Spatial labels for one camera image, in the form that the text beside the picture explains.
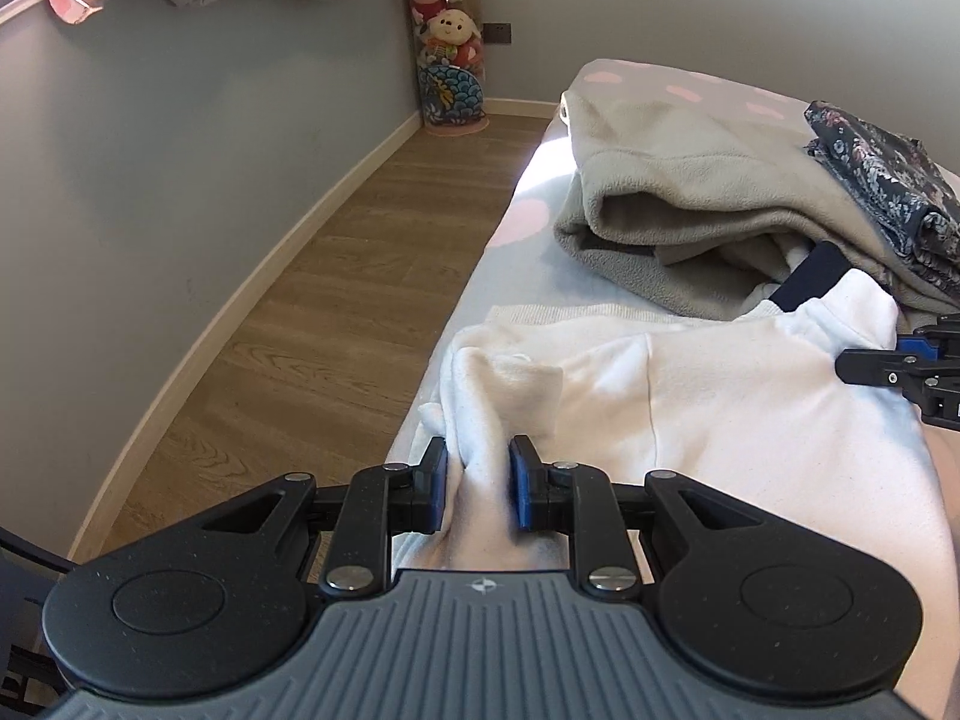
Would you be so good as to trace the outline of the beige folded garment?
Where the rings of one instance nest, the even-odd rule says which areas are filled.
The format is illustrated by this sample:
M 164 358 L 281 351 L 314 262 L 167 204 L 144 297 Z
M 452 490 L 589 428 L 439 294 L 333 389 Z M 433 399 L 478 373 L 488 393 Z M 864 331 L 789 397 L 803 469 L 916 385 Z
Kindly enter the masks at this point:
M 563 94 L 560 114 L 576 171 L 558 244 L 662 309 L 735 319 L 821 242 L 907 316 L 957 309 L 957 289 L 913 273 L 800 133 L 587 86 Z

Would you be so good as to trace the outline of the plush toy column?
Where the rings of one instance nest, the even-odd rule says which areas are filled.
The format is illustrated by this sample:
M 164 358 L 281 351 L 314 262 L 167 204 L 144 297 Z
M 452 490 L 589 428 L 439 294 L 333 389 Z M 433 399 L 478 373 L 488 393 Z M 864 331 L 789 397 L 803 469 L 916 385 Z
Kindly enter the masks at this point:
M 428 132 L 482 132 L 485 44 L 482 0 L 409 0 L 421 119 Z

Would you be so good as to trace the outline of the dark floral folded garment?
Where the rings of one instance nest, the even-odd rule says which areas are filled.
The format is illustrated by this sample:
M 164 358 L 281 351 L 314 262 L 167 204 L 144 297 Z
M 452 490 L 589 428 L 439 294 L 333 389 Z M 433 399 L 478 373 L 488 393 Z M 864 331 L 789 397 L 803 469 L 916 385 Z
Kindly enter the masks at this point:
M 843 185 L 911 273 L 958 298 L 958 197 L 923 144 L 830 103 L 804 110 L 807 153 Z

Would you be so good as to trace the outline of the dark wall socket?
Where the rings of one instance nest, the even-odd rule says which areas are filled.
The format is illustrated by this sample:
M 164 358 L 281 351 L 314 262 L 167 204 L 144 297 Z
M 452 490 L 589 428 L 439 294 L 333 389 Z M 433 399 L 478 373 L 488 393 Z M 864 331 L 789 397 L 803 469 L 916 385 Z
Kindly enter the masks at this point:
M 509 46 L 512 43 L 512 24 L 508 21 L 487 21 L 482 28 L 482 37 L 490 46 Z

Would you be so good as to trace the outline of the cream long sleeve shirt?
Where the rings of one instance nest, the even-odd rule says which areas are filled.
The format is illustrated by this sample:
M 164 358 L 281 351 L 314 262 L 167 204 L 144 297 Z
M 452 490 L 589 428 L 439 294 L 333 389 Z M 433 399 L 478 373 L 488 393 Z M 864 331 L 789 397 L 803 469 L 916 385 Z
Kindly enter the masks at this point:
M 887 349 L 895 302 L 862 271 L 794 310 L 730 322 L 618 305 L 496 307 L 455 333 L 400 455 L 449 447 L 446 513 L 395 543 L 404 567 L 555 567 L 555 536 L 512 522 L 508 444 L 601 468 L 617 483 L 674 470 L 896 567 L 924 628 L 900 694 L 932 718 L 958 712 L 958 444 L 884 388 L 836 377 L 848 348 Z

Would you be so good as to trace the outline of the black chair frame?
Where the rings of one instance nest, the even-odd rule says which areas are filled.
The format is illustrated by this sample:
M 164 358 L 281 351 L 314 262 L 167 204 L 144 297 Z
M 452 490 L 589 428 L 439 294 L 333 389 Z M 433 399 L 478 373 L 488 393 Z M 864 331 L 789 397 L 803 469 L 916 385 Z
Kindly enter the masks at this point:
M 2 530 L 2 717 L 32 718 L 67 690 L 44 645 L 50 590 L 75 564 Z

